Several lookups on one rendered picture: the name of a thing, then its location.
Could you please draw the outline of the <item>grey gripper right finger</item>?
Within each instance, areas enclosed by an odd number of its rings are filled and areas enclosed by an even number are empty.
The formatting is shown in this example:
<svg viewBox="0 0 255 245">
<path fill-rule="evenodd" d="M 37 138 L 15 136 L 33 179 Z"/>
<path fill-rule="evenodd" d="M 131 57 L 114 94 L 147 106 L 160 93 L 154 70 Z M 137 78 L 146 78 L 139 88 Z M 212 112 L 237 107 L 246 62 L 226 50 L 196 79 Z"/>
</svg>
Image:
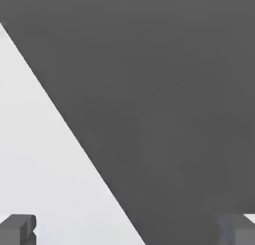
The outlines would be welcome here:
<svg viewBox="0 0 255 245">
<path fill-rule="evenodd" d="M 219 216 L 218 245 L 255 245 L 255 223 L 243 214 Z"/>
</svg>

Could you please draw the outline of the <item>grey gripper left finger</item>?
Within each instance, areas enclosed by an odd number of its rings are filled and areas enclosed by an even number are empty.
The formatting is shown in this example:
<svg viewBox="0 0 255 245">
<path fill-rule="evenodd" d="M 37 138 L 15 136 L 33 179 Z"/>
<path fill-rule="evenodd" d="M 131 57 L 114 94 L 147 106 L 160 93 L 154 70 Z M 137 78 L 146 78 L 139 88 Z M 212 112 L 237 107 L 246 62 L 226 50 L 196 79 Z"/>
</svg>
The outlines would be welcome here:
<svg viewBox="0 0 255 245">
<path fill-rule="evenodd" d="M 11 214 L 0 223 L 0 245 L 37 245 L 36 216 Z"/>
</svg>

